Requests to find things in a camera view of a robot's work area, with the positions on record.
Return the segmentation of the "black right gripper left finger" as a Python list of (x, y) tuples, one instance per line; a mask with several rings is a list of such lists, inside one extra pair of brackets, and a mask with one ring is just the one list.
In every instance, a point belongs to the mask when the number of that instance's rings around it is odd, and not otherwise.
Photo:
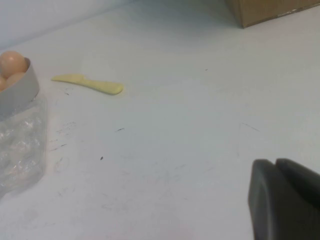
[(320, 238), (320, 209), (306, 202), (267, 159), (252, 164), (248, 207), (256, 240)]

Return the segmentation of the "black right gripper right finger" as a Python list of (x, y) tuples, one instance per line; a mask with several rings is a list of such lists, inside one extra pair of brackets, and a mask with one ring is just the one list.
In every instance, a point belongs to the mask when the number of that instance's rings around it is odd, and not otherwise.
[(275, 165), (295, 191), (309, 204), (320, 209), (320, 175), (287, 158), (279, 158)]

